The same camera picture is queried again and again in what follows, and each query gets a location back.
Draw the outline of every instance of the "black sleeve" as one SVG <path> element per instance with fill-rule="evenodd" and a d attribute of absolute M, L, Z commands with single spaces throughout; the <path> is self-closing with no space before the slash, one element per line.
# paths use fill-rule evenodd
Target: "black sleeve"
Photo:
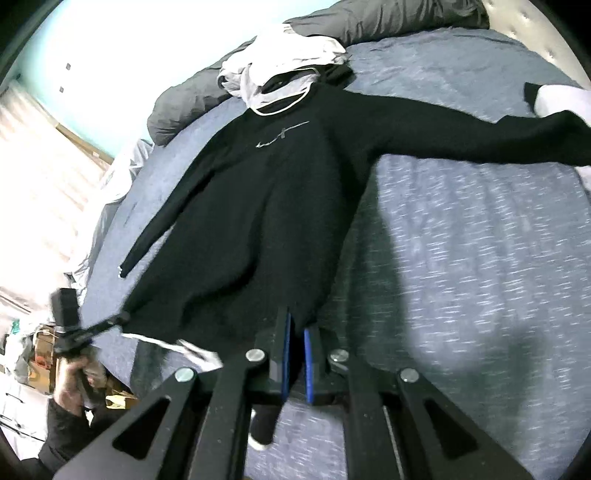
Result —
<path fill-rule="evenodd" d="M 211 180 L 212 174 L 204 176 L 204 169 L 198 162 L 193 162 L 174 188 L 162 208 L 144 228 L 134 246 L 129 250 L 119 266 L 119 276 L 125 278 L 148 253 L 152 244 L 158 240 L 176 221 L 190 199 Z"/>
<path fill-rule="evenodd" d="M 95 436 L 86 417 L 72 415 L 51 399 L 47 403 L 47 440 L 39 452 L 39 461 L 54 474 Z"/>
<path fill-rule="evenodd" d="M 490 123 L 416 100 L 341 95 L 348 101 L 339 102 L 344 109 L 339 117 L 349 119 L 342 139 L 370 156 L 396 153 L 474 163 L 591 164 L 591 129 L 572 112 L 545 118 L 505 116 Z M 357 111 L 347 115 L 348 108 Z"/>

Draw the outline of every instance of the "hoodie sleeve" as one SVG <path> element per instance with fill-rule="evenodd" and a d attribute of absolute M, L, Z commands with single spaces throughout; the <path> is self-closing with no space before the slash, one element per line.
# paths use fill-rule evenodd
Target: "hoodie sleeve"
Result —
<path fill-rule="evenodd" d="M 211 180 L 213 173 L 211 171 L 204 173 L 200 166 L 199 162 L 193 161 L 162 208 L 135 241 L 134 246 L 119 266 L 119 276 L 121 278 L 125 278 L 129 274 L 153 243 L 173 225 L 191 198 L 200 190 L 203 190 Z"/>
<path fill-rule="evenodd" d="M 417 100 L 340 95 L 347 101 L 333 103 L 349 111 L 347 124 L 338 120 L 345 112 L 336 115 L 341 141 L 369 161 L 393 153 L 474 163 L 591 164 L 591 129 L 569 111 L 545 118 L 505 116 L 491 123 Z"/>

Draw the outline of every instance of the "gray comforter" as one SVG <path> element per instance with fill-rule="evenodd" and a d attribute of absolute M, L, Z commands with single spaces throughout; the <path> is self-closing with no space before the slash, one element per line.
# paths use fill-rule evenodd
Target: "gray comforter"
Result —
<path fill-rule="evenodd" d="M 348 51 L 357 75 L 351 90 L 489 121 L 531 115 L 526 81 L 572 84 L 493 31 L 437 30 Z M 163 239 L 126 280 L 117 265 L 207 140 L 243 110 L 240 100 L 224 102 L 154 150 L 105 239 L 84 324 L 120 307 Z M 591 209 L 572 168 L 385 155 L 320 321 L 373 365 L 415 365 L 537 479 L 555 479 L 591 428 L 590 260 Z M 97 344 L 105 365 L 140 395 L 186 363 L 116 332 Z M 345 478 L 339 417 L 338 408 L 307 407 L 294 393 L 276 445 L 250 450 L 246 473 Z"/>

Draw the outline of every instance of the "cardboard box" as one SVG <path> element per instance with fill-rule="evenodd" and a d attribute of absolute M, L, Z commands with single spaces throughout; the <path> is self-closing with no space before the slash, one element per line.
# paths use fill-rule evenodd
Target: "cardboard box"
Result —
<path fill-rule="evenodd" d="M 51 371 L 29 361 L 29 387 L 33 387 L 38 392 L 49 395 L 53 391 L 51 385 Z"/>
<path fill-rule="evenodd" d="M 29 360 L 28 384 L 40 393 L 53 393 L 56 384 L 56 362 L 53 357 L 53 327 L 45 326 L 34 338 L 33 358 Z"/>

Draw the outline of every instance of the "metal screw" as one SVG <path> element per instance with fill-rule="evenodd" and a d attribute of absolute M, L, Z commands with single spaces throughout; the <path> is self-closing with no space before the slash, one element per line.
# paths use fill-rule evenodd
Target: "metal screw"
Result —
<path fill-rule="evenodd" d="M 420 375 L 414 368 L 405 368 L 400 372 L 400 378 L 402 378 L 403 382 L 415 383 L 420 378 Z"/>
<path fill-rule="evenodd" d="M 333 362 L 342 364 L 349 359 L 349 352 L 347 350 L 343 350 L 342 348 L 337 348 L 330 353 L 330 359 Z"/>
<path fill-rule="evenodd" d="M 253 348 L 246 352 L 246 359 L 249 362 L 260 362 L 262 359 L 265 358 L 265 352 L 263 352 L 260 348 Z"/>
<path fill-rule="evenodd" d="M 174 373 L 174 377 L 177 379 L 177 382 L 188 382 L 194 376 L 195 376 L 195 372 L 188 367 L 179 368 Z"/>

